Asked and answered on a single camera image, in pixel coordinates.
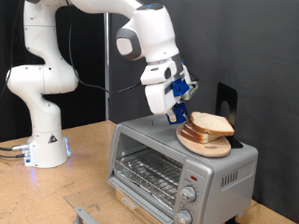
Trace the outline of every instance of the cable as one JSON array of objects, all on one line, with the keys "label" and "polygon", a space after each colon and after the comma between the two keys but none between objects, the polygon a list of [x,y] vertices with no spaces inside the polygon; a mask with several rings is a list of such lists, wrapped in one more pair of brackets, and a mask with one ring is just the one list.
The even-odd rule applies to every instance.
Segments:
[{"label": "cable", "polygon": [[3,158],[23,158],[23,157],[25,157],[25,154],[19,154],[19,155],[16,155],[16,156],[4,156],[4,155],[0,155],[0,157],[3,157]]},{"label": "cable", "polygon": [[139,86],[141,84],[141,81],[139,81],[137,84],[135,84],[134,86],[131,86],[131,87],[128,87],[126,89],[123,89],[121,91],[109,91],[109,90],[106,90],[105,88],[103,87],[100,87],[100,86],[95,86],[95,85],[91,85],[91,84],[86,84],[84,83],[79,77],[78,77],[78,72],[76,71],[75,69],[75,66],[74,66],[74,63],[73,63],[73,57],[72,57],[72,50],[71,50],[71,35],[72,35],[72,25],[73,25],[73,16],[72,16],[72,11],[71,11],[71,8],[69,6],[69,3],[67,0],[65,0],[65,2],[67,3],[67,7],[68,7],[68,11],[69,11],[69,15],[70,15],[70,19],[71,19],[71,22],[70,22],[70,26],[69,26],[69,36],[68,36],[68,50],[69,50],[69,58],[70,58],[70,61],[71,61],[71,64],[72,64],[72,67],[74,69],[74,73],[78,79],[78,81],[83,84],[84,86],[87,86],[87,87],[92,87],[92,88],[97,88],[97,89],[100,89],[102,91],[106,91],[108,93],[121,93],[123,91],[129,91],[131,90],[132,88],[135,88],[137,86]]},{"label": "cable", "polygon": [[12,151],[11,147],[0,147],[0,150],[2,151]]},{"label": "cable", "polygon": [[5,89],[7,88],[7,84],[8,84],[8,81],[9,81],[9,78],[10,78],[10,74],[11,74],[11,69],[12,69],[12,50],[13,50],[13,42],[14,42],[14,37],[15,37],[15,29],[16,29],[16,24],[17,24],[17,20],[18,20],[18,15],[19,15],[19,11],[20,11],[20,8],[21,8],[21,0],[19,2],[19,5],[18,5],[18,8],[17,8],[17,13],[16,13],[16,17],[15,17],[15,20],[13,22],[13,25],[12,25],[12,35],[11,35],[11,44],[10,44],[10,69],[9,69],[9,73],[8,73],[8,76],[7,76],[7,81],[6,81],[6,84],[4,85],[4,88],[2,89],[1,91],[1,94],[0,94],[0,99],[3,95],[3,92],[5,91]]},{"label": "cable", "polygon": [[198,82],[198,77],[197,76],[195,76],[189,69],[188,69],[188,72],[195,78],[195,81],[197,81]]}]

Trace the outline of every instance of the table surface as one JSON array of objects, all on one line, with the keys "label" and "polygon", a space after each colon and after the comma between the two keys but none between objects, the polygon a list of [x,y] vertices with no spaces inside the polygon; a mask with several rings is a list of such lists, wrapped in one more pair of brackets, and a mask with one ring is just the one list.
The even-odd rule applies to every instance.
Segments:
[{"label": "table surface", "polygon": [[[0,158],[0,224],[73,223],[76,213],[64,196],[92,188],[107,179],[114,128],[113,122],[103,121],[63,130],[72,156],[55,168],[26,167],[23,159]],[[27,138],[7,141],[0,147],[26,141]],[[0,152],[2,155],[20,154]],[[242,224],[294,223],[254,201],[246,214],[237,220]]]}]

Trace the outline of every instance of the wooden plate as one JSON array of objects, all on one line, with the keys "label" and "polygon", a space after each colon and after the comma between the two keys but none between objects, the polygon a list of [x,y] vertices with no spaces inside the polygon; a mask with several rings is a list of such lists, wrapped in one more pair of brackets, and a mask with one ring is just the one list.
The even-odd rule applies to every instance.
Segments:
[{"label": "wooden plate", "polygon": [[183,146],[192,152],[206,157],[223,157],[230,153],[232,148],[226,137],[223,136],[205,144],[195,143],[180,135],[180,130],[183,129],[183,126],[184,124],[181,124],[177,128],[178,140]]}]

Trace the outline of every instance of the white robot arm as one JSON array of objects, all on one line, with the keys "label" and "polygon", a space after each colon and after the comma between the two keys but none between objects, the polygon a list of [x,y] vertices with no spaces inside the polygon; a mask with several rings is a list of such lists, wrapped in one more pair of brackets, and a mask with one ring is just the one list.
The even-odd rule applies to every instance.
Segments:
[{"label": "white robot arm", "polygon": [[[167,114],[169,122],[183,122],[188,116],[184,100],[197,90],[182,64],[175,33],[166,8],[160,4],[142,5],[136,0],[72,0],[87,13],[119,13],[129,22],[117,33],[120,54],[129,60],[146,58],[141,82],[153,114]],[[27,104],[32,136],[24,148],[25,165],[49,168],[64,163],[68,146],[62,136],[60,108],[43,94],[73,91],[78,79],[61,56],[56,37],[55,13],[67,6],[65,0],[26,0],[24,6],[25,46],[44,59],[43,65],[14,67],[9,89]]]},{"label": "white robot arm", "polygon": [[170,124],[188,116],[184,105],[197,91],[188,69],[182,64],[175,32],[166,8],[160,4],[143,5],[136,0],[72,0],[87,13],[119,13],[129,20],[117,33],[117,47],[128,60],[145,57],[148,63],[141,82],[146,87],[150,111],[167,114]]}]

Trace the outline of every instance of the bread slice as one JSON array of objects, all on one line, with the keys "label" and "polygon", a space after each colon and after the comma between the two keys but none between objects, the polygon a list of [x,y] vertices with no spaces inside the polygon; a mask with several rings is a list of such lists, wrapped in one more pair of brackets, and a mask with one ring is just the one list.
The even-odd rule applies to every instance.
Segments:
[{"label": "bread slice", "polygon": [[189,126],[187,123],[184,124],[183,129],[199,139],[216,139],[221,137],[222,135],[210,134],[210,133],[199,133],[193,127]]},{"label": "bread slice", "polygon": [[189,140],[191,140],[191,141],[193,141],[195,143],[201,143],[201,144],[208,143],[210,141],[213,141],[213,140],[221,137],[221,135],[214,135],[214,137],[210,137],[210,138],[206,138],[206,139],[201,139],[201,138],[197,138],[197,137],[191,135],[190,133],[187,133],[184,129],[182,129],[180,131],[180,134],[183,137],[185,137],[185,138],[187,138],[187,139],[189,139]]},{"label": "bread slice", "polygon": [[232,136],[235,133],[230,122],[220,116],[207,113],[192,112],[192,127],[199,133],[210,133],[216,135]]}]

